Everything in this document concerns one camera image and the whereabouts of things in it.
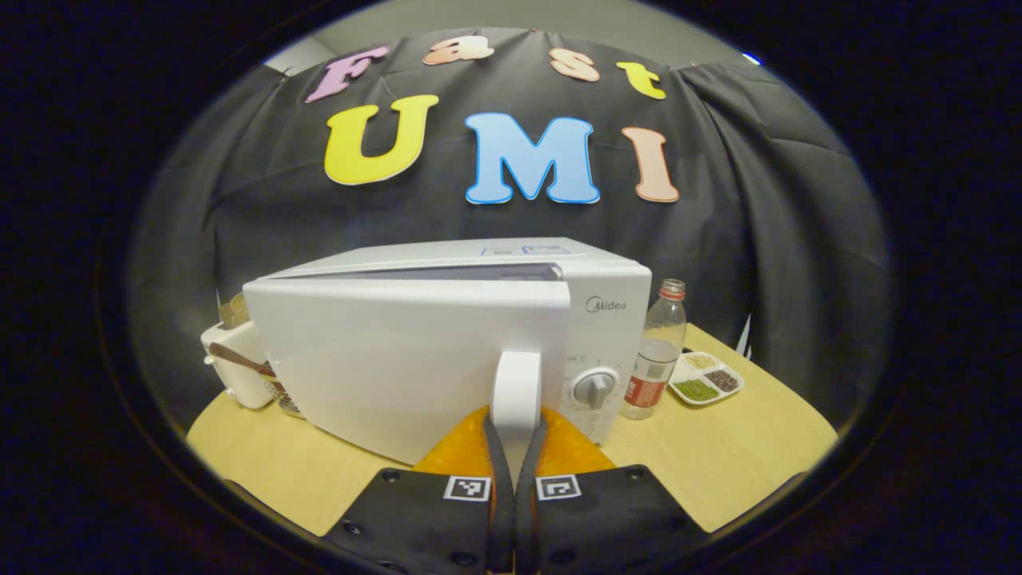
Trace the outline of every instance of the black curtain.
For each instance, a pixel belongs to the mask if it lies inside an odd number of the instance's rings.
[[[467,35],[485,36],[495,53],[422,63],[434,43]],[[287,80],[252,70],[185,133],[149,190],[131,256],[129,318],[143,374],[182,425],[222,389],[198,341],[218,322],[218,290],[226,301],[254,277],[355,247],[457,238],[566,235],[633,257],[653,270],[651,302],[660,279],[684,279],[689,321],[728,345],[751,315],[753,361],[835,427],[869,393],[890,317],[881,222],[850,152],[783,82],[751,62],[671,69],[525,30],[452,30],[379,45],[389,48],[385,57],[312,103],[305,98],[329,62]],[[558,74],[549,51],[559,47],[593,58],[600,80]],[[657,74],[666,98],[632,88],[618,61]],[[331,115],[378,105],[362,144],[375,155],[393,144],[390,103],[418,94],[439,103],[415,163],[354,187],[326,176]],[[494,111],[514,116],[533,142],[558,116],[592,124],[600,200],[557,203],[541,192],[468,203],[476,149],[464,119]],[[665,137],[677,202],[637,196],[636,152],[621,134],[631,126]],[[514,186],[506,171],[505,182]]]

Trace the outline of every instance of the wall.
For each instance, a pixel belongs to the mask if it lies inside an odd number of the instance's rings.
[[[474,27],[557,32],[628,50],[672,67],[743,61],[740,50],[715,36],[659,8],[632,0],[386,0],[327,25],[312,37],[316,44],[332,52],[317,56],[322,61],[381,40]],[[299,43],[292,50],[304,52],[308,48]]]
[[[281,50],[265,63],[277,71],[286,70],[288,76],[294,76],[337,54],[310,36]]]

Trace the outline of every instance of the blue letter m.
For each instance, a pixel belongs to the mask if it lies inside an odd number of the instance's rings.
[[[600,190],[589,173],[589,135],[593,126],[574,117],[555,117],[540,143],[532,141],[507,113],[474,113],[465,125],[475,130],[478,158],[475,185],[465,197],[472,203],[503,203],[514,195],[504,183],[502,165],[528,199],[535,199],[547,173],[554,167],[554,183],[547,195],[564,203],[593,203]]]

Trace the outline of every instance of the red bottle label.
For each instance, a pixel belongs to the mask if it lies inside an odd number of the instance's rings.
[[[629,391],[624,393],[624,401],[636,408],[650,408],[660,401],[660,394],[667,382],[651,383],[633,377],[629,382]]]

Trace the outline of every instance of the microwave control knob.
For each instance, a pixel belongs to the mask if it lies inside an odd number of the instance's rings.
[[[574,397],[595,412],[603,409],[604,400],[613,389],[614,379],[610,374],[594,374],[578,382],[578,385],[575,386]]]

